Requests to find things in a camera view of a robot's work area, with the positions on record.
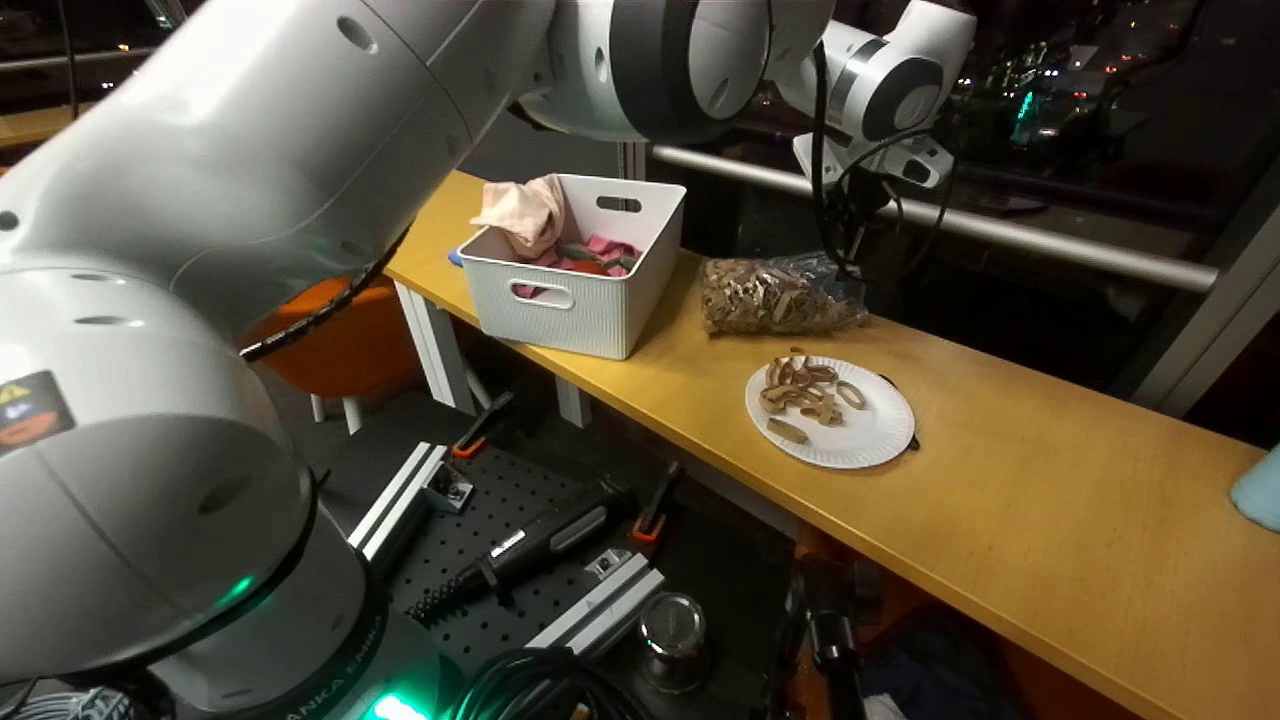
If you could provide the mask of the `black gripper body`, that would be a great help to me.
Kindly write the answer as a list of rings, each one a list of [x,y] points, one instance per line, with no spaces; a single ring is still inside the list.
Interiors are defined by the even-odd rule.
[[[811,210],[815,210],[822,249],[839,278],[856,274],[865,231],[886,206],[889,206],[886,182],[865,168],[848,168],[835,182],[815,186]]]

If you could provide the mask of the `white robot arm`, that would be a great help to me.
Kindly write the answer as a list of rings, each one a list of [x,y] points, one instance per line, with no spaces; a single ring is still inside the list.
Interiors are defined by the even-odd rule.
[[[781,91],[933,122],[967,0],[199,0],[0,182],[0,682],[157,682],[188,720],[345,720],[437,655],[341,538],[238,343],[381,255],[505,109],[701,137]]]

